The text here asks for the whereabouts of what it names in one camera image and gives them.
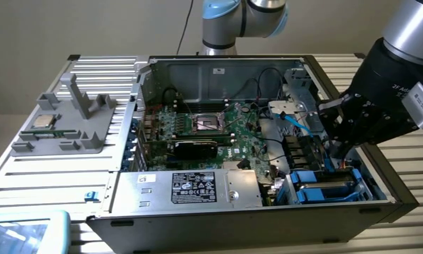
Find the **robotic arm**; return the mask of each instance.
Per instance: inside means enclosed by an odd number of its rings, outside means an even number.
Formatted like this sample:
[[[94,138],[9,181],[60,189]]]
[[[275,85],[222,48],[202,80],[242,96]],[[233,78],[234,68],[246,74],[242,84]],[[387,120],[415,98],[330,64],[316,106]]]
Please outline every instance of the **robotic arm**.
[[[318,108],[336,158],[423,129],[423,0],[403,0],[350,87]]]
[[[237,37],[270,37],[283,30],[286,0],[205,0],[202,18],[202,55],[235,55]]]
[[[237,37],[283,30],[286,0],[205,0],[203,55],[235,55]],[[318,105],[331,156],[423,129],[423,0],[403,0],[347,90]]]

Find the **metal frame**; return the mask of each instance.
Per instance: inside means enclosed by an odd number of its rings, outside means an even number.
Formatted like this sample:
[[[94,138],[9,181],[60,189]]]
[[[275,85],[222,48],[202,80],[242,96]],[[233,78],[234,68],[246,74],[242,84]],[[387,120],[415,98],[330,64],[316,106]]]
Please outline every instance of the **metal frame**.
[[[12,157],[9,146],[0,158],[0,213],[58,209],[70,213],[73,221],[84,221],[88,215],[110,205],[106,197],[111,196],[109,193],[113,192],[117,173],[110,174],[109,171],[122,159],[119,149],[125,143],[118,141],[118,137],[123,112],[138,70],[145,65],[146,61],[138,61],[137,57],[68,60],[46,92],[54,92],[60,100],[70,99],[66,87],[60,83],[61,74],[69,71],[77,75],[78,88],[90,98],[107,93],[117,100],[105,147],[100,153],[90,155]],[[131,111],[130,117],[141,118],[142,114]],[[97,202],[85,202],[84,196],[89,191],[98,192]]]
[[[182,59],[177,57],[151,57],[150,63],[154,64],[151,66],[154,71],[158,74],[162,73],[159,75],[167,75],[165,73],[167,66],[175,61],[185,61],[182,64],[199,61],[207,66],[214,61],[219,61],[218,65],[225,65],[225,61],[238,60],[245,63],[249,60],[267,59],[277,61],[278,65],[282,65],[283,60],[286,63],[298,60],[297,56],[289,55],[278,58],[271,56],[234,56],[231,59],[198,56]],[[305,55],[299,57],[299,60],[309,65],[311,70],[309,75],[318,80],[316,85],[322,86],[324,94],[331,99],[336,99],[338,92],[314,57]],[[379,149],[374,147],[367,150],[362,146],[362,150],[366,155],[364,158],[368,159],[375,173],[379,174],[379,178],[390,191],[391,195],[386,193],[388,200],[211,210],[203,206],[194,211],[182,209],[175,211],[111,211],[111,213],[102,214],[100,217],[89,217],[86,223],[111,248],[121,253],[266,247],[278,244],[297,244],[298,242],[346,242],[367,227],[380,221],[392,222],[418,206],[408,190],[403,190],[404,184],[390,181],[390,178],[395,180],[398,175],[394,171],[390,171],[392,168],[388,167],[390,164]],[[275,223],[289,225],[290,230],[294,229],[295,232],[286,237],[282,234],[285,230],[282,227],[273,234],[271,225]],[[194,228],[205,224],[207,225],[207,233],[197,233]]]
[[[342,92],[354,76],[354,73],[360,65],[362,59],[356,58],[352,54],[336,54],[336,55],[314,55],[318,64],[323,68],[326,75],[328,76],[335,88],[339,92]],[[94,57],[94,58],[82,58],[82,61],[78,63],[82,65],[82,68],[92,68],[101,71],[101,77],[107,78],[102,80],[107,80],[109,82],[94,82],[100,79],[97,76],[90,75],[92,79],[84,79],[84,85],[80,87],[84,91],[90,91],[93,93],[100,88],[102,91],[114,91],[114,92],[125,92],[130,91],[130,88],[125,85],[129,83],[129,80],[125,79],[111,79],[115,74],[107,71],[113,71],[117,68],[133,68],[137,66],[135,69],[139,69],[142,66],[146,65],[147,57]],[[68,68],[72,62],[69,61],[64,68]],[[125,101],[119,100],[121,104],[118,105],[118,109],[115,111],[115,115],[113,117],[113,123],[109,129],[107,135],[107,144],[114,142],[114,137],[119,130],[119,120],[121,120],[121,113],[123,112]],[[334,244],[318,244],[318,245],[307,245],[307,246],[295,246],[291,247],[277,247],[277,248],[267,248],[267,249],[245,249],[245,250],[235,250],[231,253],[234,254],[281,254],[281,253],[348,253],[348,252],[360,252],[363,254],[403,254],[403,253],[423,253],[423,131],[418,130],[399,138],[395,138],[390,141],[383,142],[378,145],[382,154],[387,158],[392,168],[395,169],[396,173],[399,174],[400,180],[404,182],[406,187],[410,189],[411,193],[414,194],[418,202],[420,203],[420,207],[412,210],[404,217],[396,220],[394,223],[382,223],[376,224],[370,229],[364,230],[360,235],[358,235],[348,243],[334,243]],[[8,152],[9,148],[4,152],[0,158],[0,181],[5,182],[8,176],[5,176],[5,172],[9,170],[9,167],[17,166],[14,169],[10,169],[9,172],[28,173],[34,174],[34,171],[40,171],[41,166],[38,168],[33,168],[37,166],[33,164],[33,161],[26,161],[25,163],[14,163],[12,164],[8,161]],[[78,168],[85,168],[88,160],[80,161],[74,160],[70,161],[72,163],[77,163],[78,166],[76,168],[69,168],[66,163],[61,160],[62,164],[53,168],[48,168],[46,172],[57,171],[60,168],[64,168],[64,174],[70,174],[70,177],[74,177],[84,171],[77,171]],[[106,163],[106,159],[96,160],[96,165],[101,165]],[[52,181],[53,178],[48,177],[46,179],[40,178],[41,181]],[[88,183],[88,179],[80,179],[74,182],[84,182]],[[88,190],[92,190],[90,187],[78,186],[77,183],[73,182],[70,188],[62,188],[64,192],[64,200],[69,202],[73,201],[73,194],[78,194],[82,198],[82,193]],[[28,205],[33,201],[42,202],[42,196],[46,197],[45,201],[56,199],[56,197],[50,194],[54,193],[44,193],[45,189],[29,189],[22,192],[18,190],[9,192],[0,192],[0,198],[13,198],[13,202],[16,204],[21,204],[24,206],[16,206],[14,209],[24,209],[24,210],[34,210],[40,209],[41,206],[32,206]],[[74,210],[77,209],[73,207],[72,203],[65,205],[53,205],[50,203],[45,203],[46,207],[53,208],[57,206],[65,210]],[[69,251],[72,253],[113,253],[109,246],[101,241],[98,236],[89,226],[82,223],[81,217],[82,214],[72,214],[73,216],[73,224],[72,224],[72,246]]]

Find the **gray plastic bracket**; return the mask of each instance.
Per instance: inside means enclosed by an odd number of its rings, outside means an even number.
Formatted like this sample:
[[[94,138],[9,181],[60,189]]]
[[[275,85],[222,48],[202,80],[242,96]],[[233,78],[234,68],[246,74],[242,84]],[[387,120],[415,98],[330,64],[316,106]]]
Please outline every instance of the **gray plastic bracket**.
[[[81,117],[89,119],[90,100],[86,93],[81,94],[76,80],[77,75],[69,72],[64,73],[60,78],[61,84],[65,85],[70,92],[73,107],[78,109]]]
[[[96,131],[93,132],[92,138],[89,138],[88,134],[84,132],[84,134],[81,135],[80,141],[81,141],[85,149],[97,149],[102,145]]]
[[[10,147],[16,152],[30,152],[34,148],[29,142],[14,142]]]
[[[78,150],[80,149],[80,145],[77,144],[77,142],[73,141],[62,141],[60,142],[60,148],[62,151],[72,151],[72,150]]]
[[[115,107],[115,103],[111,101],[109,94],[98,94],[94,100],[98,107],[106,106],[106,109],[111,109]]]
[[[66,139],[80,139],[80,137],[81,137],[81,131],[65,132],[65,133],[64,133],[64,137],[65,137]]]
[[[21,140],[24,140],[24,141],[37,141],[38,140],[38,138],[34,136],[33,133],[21,133],[21,134],[18,134],[18,136],[20,136]]]
[[[53,104],[60,103],[53,93],[41,93],[36,101],[42,110],[54,110]]]

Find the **warning label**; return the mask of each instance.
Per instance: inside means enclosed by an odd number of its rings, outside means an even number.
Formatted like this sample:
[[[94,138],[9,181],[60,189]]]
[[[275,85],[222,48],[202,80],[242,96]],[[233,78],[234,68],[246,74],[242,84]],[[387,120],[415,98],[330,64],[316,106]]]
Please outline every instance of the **warning label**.
[[[214,172],[173,173],[171,197],[174,204],[217,202]]]

